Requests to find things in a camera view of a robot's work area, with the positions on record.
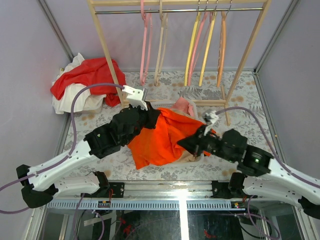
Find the orange t shirt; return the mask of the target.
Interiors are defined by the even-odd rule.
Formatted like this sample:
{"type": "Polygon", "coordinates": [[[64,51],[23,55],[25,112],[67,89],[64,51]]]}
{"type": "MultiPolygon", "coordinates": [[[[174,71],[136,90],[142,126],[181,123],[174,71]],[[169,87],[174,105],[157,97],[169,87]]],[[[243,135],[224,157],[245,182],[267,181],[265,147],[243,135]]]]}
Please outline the orange t shirt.
{"type": "Polygon", "coordinates": [[[155,129],[143,128],[128,148],[136,169],[148,165],[163,166],[178,160],[185,150],[177,141],[193,135],[203,123],[177,114],[168,108],[160,108],[155,129]]]}

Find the orange wavy hanger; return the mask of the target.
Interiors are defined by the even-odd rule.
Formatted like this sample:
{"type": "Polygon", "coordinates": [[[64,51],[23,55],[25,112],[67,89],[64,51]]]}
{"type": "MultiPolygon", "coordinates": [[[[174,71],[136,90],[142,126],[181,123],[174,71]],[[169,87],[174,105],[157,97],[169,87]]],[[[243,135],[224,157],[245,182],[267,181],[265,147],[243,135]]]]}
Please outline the orange wavy hanger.
{"type": "Polygon", "coordinates": [[[220,87],[223,70],[224,70],[224,63],[225,63],[225,53],[226,53],[226,46],[227,46],[227,24],[226,18],[228,13],[231,10],[233,0],[229,2],[228,10],[221,12],[221,28],[220,28],[220,42],[219,42],[219,56],[218,56],[218,65],[217,65],[217,82],[216,86],[220,87]]]}

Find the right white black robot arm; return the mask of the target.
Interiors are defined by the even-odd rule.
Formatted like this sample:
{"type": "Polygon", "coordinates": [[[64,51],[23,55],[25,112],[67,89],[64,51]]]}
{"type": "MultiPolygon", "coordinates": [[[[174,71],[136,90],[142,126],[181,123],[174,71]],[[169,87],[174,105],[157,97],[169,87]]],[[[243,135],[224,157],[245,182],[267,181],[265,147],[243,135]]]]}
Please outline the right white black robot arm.
{"type": "Polygon", "coordinates": [[[231,163],[237,163],[228,184],[233,197],[242,194],[270,198],[288,203],[315,219],[320,217],[320,181],[276,160],[269,152],[249,145],[247,138],[231,129],[222,137],[196,133],[177,142],[189,153],[199,156],[207,152],[231,163]]]}

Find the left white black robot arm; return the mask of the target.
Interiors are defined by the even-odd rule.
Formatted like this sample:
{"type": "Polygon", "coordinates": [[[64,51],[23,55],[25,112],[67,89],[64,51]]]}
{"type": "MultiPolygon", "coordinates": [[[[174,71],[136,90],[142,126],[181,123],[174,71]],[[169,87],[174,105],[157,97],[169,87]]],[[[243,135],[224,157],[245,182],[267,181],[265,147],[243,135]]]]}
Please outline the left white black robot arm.
{"type": "Polygon", "coordinates": [[[150,103],[146,110],[129,106],[115,114],[109,123],[85,135],[84,139],[73,144],[69,151],[34,167],[25,164],[17,167],[17,176],[22,184],[21,194],[26,205],[35,209],[56,197],[109,196],[110,183],[101,171],[83,177],[66,176],[78,167],[120,151],[138,136],[142,129],[155,129],[160,113],[150,103]]]}

